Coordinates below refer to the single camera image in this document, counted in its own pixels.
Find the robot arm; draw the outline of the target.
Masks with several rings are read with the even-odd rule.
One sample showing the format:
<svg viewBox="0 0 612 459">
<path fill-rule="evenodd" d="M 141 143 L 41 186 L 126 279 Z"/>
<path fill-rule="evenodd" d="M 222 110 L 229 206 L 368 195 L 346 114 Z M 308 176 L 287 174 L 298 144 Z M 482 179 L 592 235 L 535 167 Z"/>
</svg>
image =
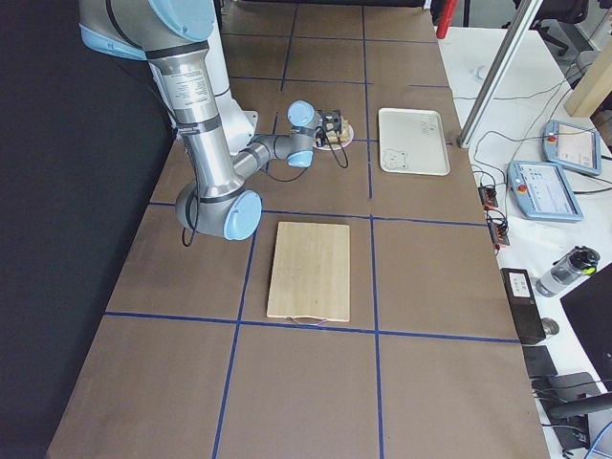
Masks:
<svg viewBox="0 0 612 459">
<path fill-rule="evenodd" d="M 297 100 L 288 109 L 289 134 L 255 134 L 255 113 L 242 111 L 231 96 L 210 1 L 81 1 L 78 8 L 88 48 L 145 61 L 152 70 L 194 170 L 175 204 L 184 229 L 250 237 L 262 202 L 246 181 L 271 160 L 310 166 L 320 113 Z"/>
</svg>

